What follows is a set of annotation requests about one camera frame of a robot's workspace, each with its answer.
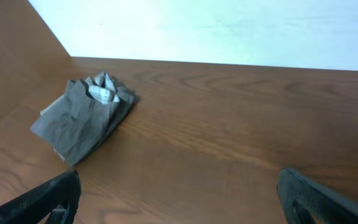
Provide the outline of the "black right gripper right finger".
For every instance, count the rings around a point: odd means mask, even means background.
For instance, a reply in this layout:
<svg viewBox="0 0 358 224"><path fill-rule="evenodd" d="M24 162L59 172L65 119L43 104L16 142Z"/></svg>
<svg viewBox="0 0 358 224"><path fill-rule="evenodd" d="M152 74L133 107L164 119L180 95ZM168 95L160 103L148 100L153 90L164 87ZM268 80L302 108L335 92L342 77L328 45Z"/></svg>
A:
<svg viewBox="0 0 358 224"><path fill-rule="evenodd" d="M288 223L358 223L357 203L295 169L280 171L277 193Z"/></svg>

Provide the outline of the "khaki shorts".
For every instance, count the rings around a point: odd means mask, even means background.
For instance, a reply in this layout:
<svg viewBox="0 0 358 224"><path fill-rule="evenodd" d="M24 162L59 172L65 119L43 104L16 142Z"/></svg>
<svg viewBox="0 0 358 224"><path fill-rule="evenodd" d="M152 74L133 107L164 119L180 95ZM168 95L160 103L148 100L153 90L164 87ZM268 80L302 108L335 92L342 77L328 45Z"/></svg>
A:
<svg viewBox="0 0 358 224"><path fill-rule="evenodd" d="M51 108L53 108L57 103L59 103L64 97L64 94L59 96L55 101L53 101L50 105L48 105L45 109L43 109L40 112L40 117L42 117L47 111L49 111ZM53 148L53 151L59 156L59 158L62 161L65 161L65 158L55 149Z"/></svg>

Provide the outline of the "grey shorts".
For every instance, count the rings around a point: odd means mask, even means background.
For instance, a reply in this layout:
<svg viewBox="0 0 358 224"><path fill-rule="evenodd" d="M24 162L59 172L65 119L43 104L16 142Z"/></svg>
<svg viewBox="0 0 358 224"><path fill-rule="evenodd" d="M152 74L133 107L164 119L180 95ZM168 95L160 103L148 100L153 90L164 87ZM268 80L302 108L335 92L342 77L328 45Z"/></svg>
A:
<svg viewBox="0 0 358 224"><path fill-rule="evenodd" d="M138 100L134 91L106 72L68 80L63 99L30 130L75 166L102 145Z"/></svg>

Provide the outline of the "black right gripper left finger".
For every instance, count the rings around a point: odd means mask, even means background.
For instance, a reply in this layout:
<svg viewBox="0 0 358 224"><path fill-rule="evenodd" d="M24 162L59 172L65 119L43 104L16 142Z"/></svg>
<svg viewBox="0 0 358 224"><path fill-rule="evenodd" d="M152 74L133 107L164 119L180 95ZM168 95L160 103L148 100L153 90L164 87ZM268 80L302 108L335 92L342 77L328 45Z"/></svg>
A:
<svg viewBox="0 0 358 224"><path fill-rule="evenodd" d="M73 223L81 195L78 172L68 170L0 206L0 224Z"/></svg>

